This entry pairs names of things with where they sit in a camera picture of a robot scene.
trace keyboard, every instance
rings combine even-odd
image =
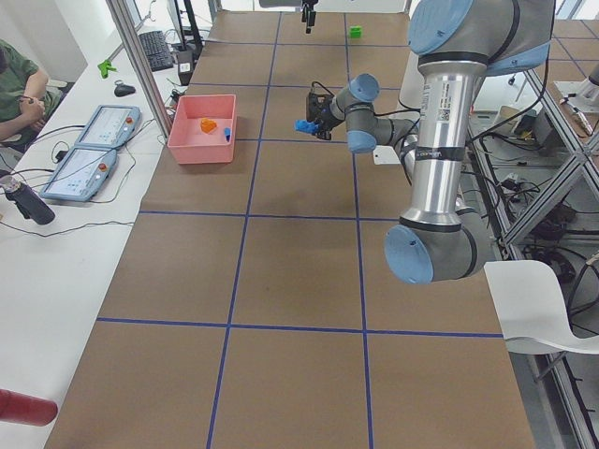
[[[168,44],[162,31],[141,33],[139,41],[153,72],[173,66]]]

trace blue object in bin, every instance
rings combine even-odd
[[[296,120],[296,131],[314,135],[318,131],[318,125],[306,120]]]

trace olive t-shirt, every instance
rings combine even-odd
[[[19,98],[25,90],[27,79],[38,71],[36,63],[24,58],[18,51],[0,39],[0,50],[5,54],[7,60],[7,70],[0,74],[0,122],[7,122],[21,115],[19,107]],[[46,92],[43,98],[44,118],[50,117],[58,106],[60,95],[52,92]],[[29,126],[25,126],[21,131],[21,138],[18,141],[11,141],[11,144],[22,145],[31,140],[36,132]]]

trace red cylinder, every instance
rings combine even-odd
[[[51,400],[0,389],[0,421],[46,426],[56,414],[58,406]]]

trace black mouse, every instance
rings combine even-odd
[[[114,88],[114,94],[116,96],[126,96],[135,93],[135,87],[124,84],[121,80],[115,81],[116,87]]]

